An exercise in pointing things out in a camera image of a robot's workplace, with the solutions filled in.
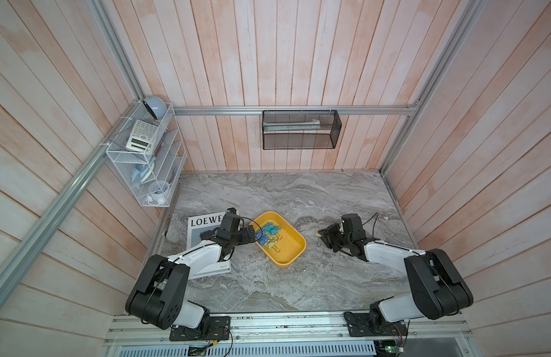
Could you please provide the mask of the blue binder clip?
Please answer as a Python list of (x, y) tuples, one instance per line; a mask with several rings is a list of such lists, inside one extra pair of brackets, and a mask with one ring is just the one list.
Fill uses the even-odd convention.
[(263, 234), (262, 232), (259, 232), (258, 235), (257, 235), (257, 240), (256, 242), (259, 244), (260, 241), (262, 240), (267, 240), (267, 239), (270, 239), (270, 235), (269, 234)]
[(260, 246), (265, 247), (266, 249), (272, 248), (276, 243), (277, 241), (274, 239), (267, 239), (259, 242)]

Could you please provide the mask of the yellow plastic storage box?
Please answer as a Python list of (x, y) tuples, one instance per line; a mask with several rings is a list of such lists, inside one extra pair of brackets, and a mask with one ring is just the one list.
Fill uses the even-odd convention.
[(277, 243), (280, 252), (276, 252), (274, 249), (266, 249), (257, 242), (256, 244), (274, 264), (285, 269), (303, 254), (307, 246), (306, 239), (283, 216), (275, 211), (267, 211), (255, 219), (253, 227), (256, 229), (256, 236), (259, 232), (264, 234), (262, 226), (268, 222), (273, 222), (281, 227), (280, 234), (282, 238)]

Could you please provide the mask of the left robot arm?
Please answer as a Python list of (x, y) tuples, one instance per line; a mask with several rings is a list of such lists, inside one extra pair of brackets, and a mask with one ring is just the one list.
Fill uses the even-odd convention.
[(201, 234), (201, 242), (180, 254), (155, 254), (147, 260), (125, 303), (125, 312), (162, 330), (209, 328), (209, 310), (185, 299), (188, 282), (215, 263), (227, 261), (235, 247), (257, 242), (263, 228), (230, 208), (220, 226)]

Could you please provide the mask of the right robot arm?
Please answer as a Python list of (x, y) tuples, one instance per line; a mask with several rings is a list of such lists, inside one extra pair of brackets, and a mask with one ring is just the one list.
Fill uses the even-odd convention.
[(368, 236), (358, 214), (345, 214), (317, 232), (327, 248), (367, 263), (377, 263), (404, 273), (410, 292), (373, 303), (368, 321), (372, 329), (416, 318), (455, 315), (473, 305), (473, 293), (448, 254), (439, 249), (423, 251), (393, 245)]

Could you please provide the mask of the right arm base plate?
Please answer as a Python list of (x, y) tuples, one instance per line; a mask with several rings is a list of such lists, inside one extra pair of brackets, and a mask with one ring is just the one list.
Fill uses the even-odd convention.
[(344, 312), (343, 318), (351, 337), (405, 337), (408, 332), (407, 326), (403, 321), (385, 321), (374, 310), (367, 313)]

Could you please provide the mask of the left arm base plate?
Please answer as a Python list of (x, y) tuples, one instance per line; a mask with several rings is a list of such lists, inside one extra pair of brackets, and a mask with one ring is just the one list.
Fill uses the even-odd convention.
[(175, 327), (171, 329), (171, 342), (207, 342), (230, 339), (231, 318), (229, 316), (205, 316), (195, 329)]

